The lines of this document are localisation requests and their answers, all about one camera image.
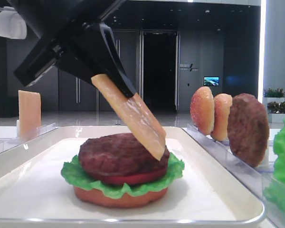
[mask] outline burger patty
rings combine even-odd
[[[126,176],[166,168],[170,153],[165,147],[156,160],[132,133],[88,139],[80,146],[79,162],[90,175]]]
[[[228,138],[232,153],[250,166],[256,167],[263,160],[269,138],[267,112],[253,95],[233,98]]]

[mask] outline cheese slice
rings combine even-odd
[[[39,93],[18,91],[19,135],[30,137],[41,126],[41,97]]]
[[[166,132],[139,95],[136,93],[134,97],[127,99],[105,74],[91,79],[137,140],[154,158],[160,160],[165,150]]]

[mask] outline ceiling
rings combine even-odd
[[[259,13],[259,6],[248,5],[126,1],[105,22],[112,29],[224,31]]]

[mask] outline doorway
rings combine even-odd
[[[143,100],[152,112],[175,112],[176,32],[143,33]]]

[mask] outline monitor screen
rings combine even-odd
[[[218,86],[219,77],[204,77],[204,86]]]

